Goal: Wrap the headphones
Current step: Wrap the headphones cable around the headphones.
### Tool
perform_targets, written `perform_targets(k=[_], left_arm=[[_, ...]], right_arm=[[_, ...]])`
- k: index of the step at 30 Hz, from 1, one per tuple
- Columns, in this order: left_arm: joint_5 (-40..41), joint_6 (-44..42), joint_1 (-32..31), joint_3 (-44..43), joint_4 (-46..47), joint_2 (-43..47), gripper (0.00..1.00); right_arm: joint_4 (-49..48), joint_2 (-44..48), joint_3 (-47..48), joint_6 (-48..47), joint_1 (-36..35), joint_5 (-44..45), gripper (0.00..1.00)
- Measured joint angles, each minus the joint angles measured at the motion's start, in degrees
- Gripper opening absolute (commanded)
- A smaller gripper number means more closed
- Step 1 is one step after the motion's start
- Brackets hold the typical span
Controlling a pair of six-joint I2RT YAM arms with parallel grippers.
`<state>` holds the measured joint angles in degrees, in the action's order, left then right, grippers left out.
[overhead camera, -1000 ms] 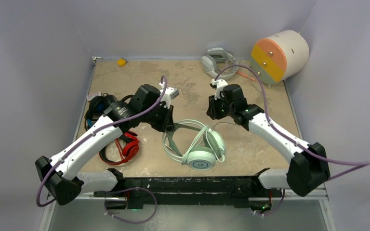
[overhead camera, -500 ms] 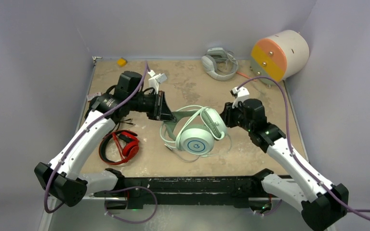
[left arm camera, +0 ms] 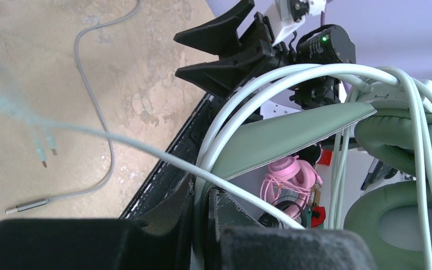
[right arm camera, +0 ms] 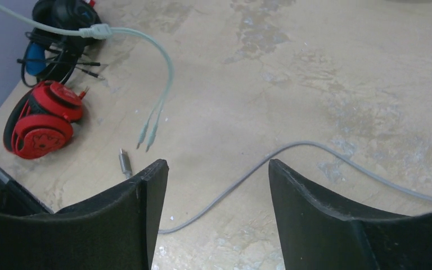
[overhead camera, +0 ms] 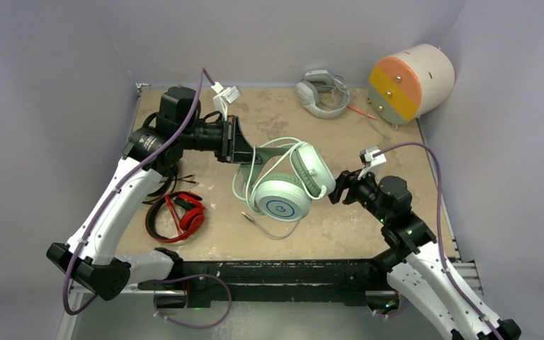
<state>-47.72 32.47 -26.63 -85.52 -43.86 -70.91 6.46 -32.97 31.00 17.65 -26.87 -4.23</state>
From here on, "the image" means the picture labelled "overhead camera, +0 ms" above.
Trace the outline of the red headphones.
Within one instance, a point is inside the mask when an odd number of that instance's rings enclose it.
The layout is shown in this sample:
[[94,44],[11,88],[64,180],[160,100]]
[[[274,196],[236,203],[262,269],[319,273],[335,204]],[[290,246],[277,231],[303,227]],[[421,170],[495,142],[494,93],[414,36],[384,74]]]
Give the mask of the red headphones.
[[[187,240],[196,233],[205,221],[205,206],[203,198],[189,191],[167,193],[151,204],[145,216],[144,225],[147,234],[165,244],[173,244]],[[172,216],[177,235],[169,238],[158,233],[156,228],[157,214],[166,206]]]

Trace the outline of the black blue headphones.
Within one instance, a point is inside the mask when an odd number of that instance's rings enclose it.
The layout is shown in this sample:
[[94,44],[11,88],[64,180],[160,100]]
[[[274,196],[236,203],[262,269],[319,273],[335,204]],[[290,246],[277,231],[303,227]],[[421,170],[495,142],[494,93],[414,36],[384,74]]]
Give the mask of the black blue headphones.
[[151,205],[162,198],[165,194],[173,192],[179,181],[179,172],[178,165],[174,165],[168,169],[161,180],[160,187],[147,194],[146,198],[142,201],[142,204]]

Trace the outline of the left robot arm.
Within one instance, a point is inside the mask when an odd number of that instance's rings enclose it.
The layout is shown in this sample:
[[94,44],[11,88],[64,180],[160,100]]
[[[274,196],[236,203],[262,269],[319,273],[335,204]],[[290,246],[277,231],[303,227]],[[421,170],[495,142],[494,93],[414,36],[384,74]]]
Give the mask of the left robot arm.
[[195,90],[176,86],[161,96],[159,110],[134,131],[123,149],[113,178],[81,227],[65,242],[54,242],[47,258],[70,282],[103,300],[112,300],[127,286],[156,281],[164,289],[180,286],[183,271],[172,251],[117,254],[131,219],[162,178],[172,176],[185,150],[213,152],[222,163],[261,162],[227,109],[241,95],[236,87],[214,85],[215,110],[202,118]]

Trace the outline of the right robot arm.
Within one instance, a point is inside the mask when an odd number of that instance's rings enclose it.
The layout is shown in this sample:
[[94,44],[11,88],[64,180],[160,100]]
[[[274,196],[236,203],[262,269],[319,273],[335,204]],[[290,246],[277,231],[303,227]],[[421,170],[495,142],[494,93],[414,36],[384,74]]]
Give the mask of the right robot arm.
[[389,250],[376,256],[383,261],[369,270],[374,286],[396,289],[442,339],[520,339],[520,326],[484,303],[448,260],[436,235],[412,210],[404,179],[376,181],[372,173],[342,171],[335,181],[331,203],[359,203],[382,224]]

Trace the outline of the mint green headphones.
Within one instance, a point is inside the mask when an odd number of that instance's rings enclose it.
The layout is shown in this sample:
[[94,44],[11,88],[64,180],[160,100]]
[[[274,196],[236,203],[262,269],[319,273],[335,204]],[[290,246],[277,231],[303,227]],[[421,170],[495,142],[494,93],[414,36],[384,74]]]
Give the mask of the mint green headphones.
[[316,147],[296,137],[279,137],[254,147],[253,161],[239,166],[231,188],[254,214],[299,222],[335,183]]

